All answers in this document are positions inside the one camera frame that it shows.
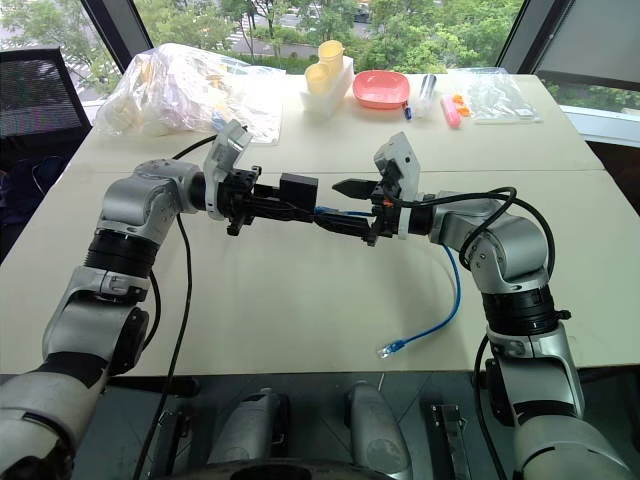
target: yellow plastic cup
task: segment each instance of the yellow plastic cup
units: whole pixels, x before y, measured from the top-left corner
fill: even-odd
[[[318,47],[320,63],[329,67],[331,77],[342,73],[342,52],[344,52],[344,47],[337,40],[329,40]]]
[[[304,71],[304,77],[307,79],[307,87],[311,93],[323,94],[331,86],[329,67],[324,63],[309,65]]]

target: pink plastic tray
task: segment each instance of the pink plastic tray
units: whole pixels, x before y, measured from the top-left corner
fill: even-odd
[[[353,81],[353,95],[363,107],[392,110],[409,99],[409,80],[386,70],[360,72]]]

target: clear plastic bag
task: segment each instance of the clear plastic bag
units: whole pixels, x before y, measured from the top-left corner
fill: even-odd
[[[447,72],[477,123],[542,121],[504,68],[455,68]]]
[[[96,115],[95,127],[118,135],[216,132],[232,119],[256,143],[276,143],[284,70],[253,66],[166,43],[136,55]]]

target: pink marker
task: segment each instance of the pink marker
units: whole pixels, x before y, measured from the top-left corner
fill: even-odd
[[[444,112],[444,118],[451,128],[458,128],[460,126],[460,114],[456,109],[456,104],[453,103],[451,95],[443,95],[440,99],[440,105]]]

